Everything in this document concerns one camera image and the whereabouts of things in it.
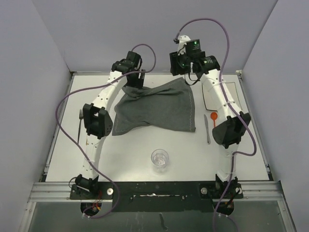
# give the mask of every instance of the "gray wall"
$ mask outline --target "gray wall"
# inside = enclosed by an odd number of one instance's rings
[[[0,231],[18,230],[70,77],[31,0],[0,2]]]
[[[157,53],[157,71],[169,70],[169,53],[180,27],[197,17],[221,21],[230,34],[225,73],[242,69],[277,0],[32,0],[71,71],[109,71],[139,43]],[[212,22],[184,31],[200,38],[202,49],[223,61],[225,36]],[[147,48],[144,67],[152,65]]]
[[[308,9],[308,0],[279,0],[244,68],[270,167],[299,232],[309,228]]]

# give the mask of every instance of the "silver knife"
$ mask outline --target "silver knife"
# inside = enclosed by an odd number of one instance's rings
[[[206,131],[207,131],[207,143],[211,144],[211,138],[209,136],[208,120],[207,120],[206,115],[204,115],[204,119],[205,119]]]

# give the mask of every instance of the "purple cable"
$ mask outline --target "purple cable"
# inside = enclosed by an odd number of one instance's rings
[[[229,102],[228,101],[228,98],[227,98],[227,95],[226,95],[226,91],[224,89],[224,86],[222,84],[222,71],[223,71],[223,68],[225,66],[225,63],[226,63],[226,60],[227,60],[227,56],[228,56],[228,52],[229,52],[229,49],[230,49],[230,39],[228,37],[228,33],[225,29],[225,27],[217,20],[213,19],[213,18],[196,18],[196,19],[193,19],[189,22],[187,22],[186,24],[184,24],[179,32],[177,33],[175,39],[178,39],[178,36],[180,35],[180,32],[182,31],[182,29],[187,26],[188,24],[192,23],[192,22],[196,22],[196,21],[202,21],[202,20],[207,20],[207,21],[212,21],[212,22],[215,22],[216,24],[218,24],[222,30],[224,31],[225,33],[225,36],[226,36],[226,43],[227,43],[227,46],[226,46],[226,54],[225,54],[225,57],[224,57],[224,60],[223,60],[223,63],[222,63],[222,67],[221,67],[221,70],[220,70],[220,73],[219,73],[219,82],[220,82],[220,87],[222,89],[222,92],[223,92],[223,95],[224,95],[224,98],[226,100],[226,102]],[[248,153],[245,153],[245,152],[241,152],[241,151],[235,151],[232,153],[232,165],[231,165],[231,174],[229,176],[229,179],[228,179],[228,182],[227,182],[227,185],[226,185],[226,188],[224,189],[216,207],[215,207],[215,210],[214,210],[214,213],[213,213],[213,218],[212,218],[212,227],[213,227],[213,230],[215,231],[215,215],[216,215],[216,212],[218,210],[218,207],[224,197],[224,195],[226,194],[227,190],[228,190],[228,187],[230,186],[231,184],[231,181],[232,181],[232,176],[233,176],[233,171],[234,171],[234,156],[236,154],[241,154],[241,155],[245,155],[245,156],[254,156],[256,154],[256,142],[255,142],[255,139],[253,137],[253,134],[251,133],[249,127],[247,126],[247,124],[245,123],[245,121],[241,118],[241,116],[236,112],[236,110],[233,108],[233,106],[230,104],[230,103],[227,103],[228,107],[231,109],[231,111],[238,117],[238,119],[242,122],[243,126],[245,127],[245,129],[248,131],[251,139],[252,139],[252,142],[253,142],[253,153],[252,154],[248,154]]]
[[[72,94],[75,94],[75,93],[78,93],[78,92],[82,92],[82,91],[86,91],[86,90],[91,90],[91,89],[97,89],[97,88],[105,88],[107,86],[110,86],[111,84],[117,82],[118,80],[120,80],[121,78],[127,76],[127,75],[130,75],[130,74],[134,74],[134,73],[150,73],[154,68],[155,68],[155,64],[156,64],[156,55],[155,55],[155,52],[154,50],[147,44],[139,44],[139,45],[136,45],[132,51],[138,47],[138,46],[146,46],[146,47],[149,47],[152,51],[152,53],[154,54],[154,65],[153,67],[149,70],[149,71],[132,71],[132,72],[128,72],[126,74],[123,74],[121,76],[119,76],[118,78],[116,78],[115,80],[109,82],[109,83],[106,83],[104,85],[101,85],[101,86],[95,86],[95,87],[88,87],[88,88],[82,88],[82,89],[78,89],[78,90],[75,90],[69,94],[67,94],[66,96],[64,96],[64,98],[59,102],[58,106],[56,107],[56,110],[55,110],[55,117],[56,117],[56,122],[57,122],[57,125],[59,126],[60,130],[80,149],[80,151],[82,152],[82,154],[84,155],[84,157],[86,158],[86,160],[89,162],[90,166],[98,173],[100,174],[101,176],[103,176],[105,179],[107,179],[108,181],[110,181],[112,183],[112,185],[115,186],[115,188],[117,189],[117,192],[118,192],[118,197],[117,197],[117,201],[116,203],[114,204],[114,206],[109,210],[107,211],[105,214],[101,215],[101,216],[97,216],[97,217],[90,217],[90,218],[93,218],[93,219],[97,219],[97,218],[102,218],[108,214],[110,214],[113,209],[118,205],[119,203],[119,199],[120,199],[120,189],[119,187],[116,185],[115,182],[113,182],[111,179],[109,179],[106,175],[104,175],[102,172],[100,172],[93,164],[92,162],[90,161],[89,157],[87,156],[87,154],[84,152],[84,150],[82,149],[82,147],[62,128],[60,122],[59,122],[59,117],[58,117],[58,111],[59,111],[59,107],[60,105],[62,104],[62,102],[68,98],[70,95]]]

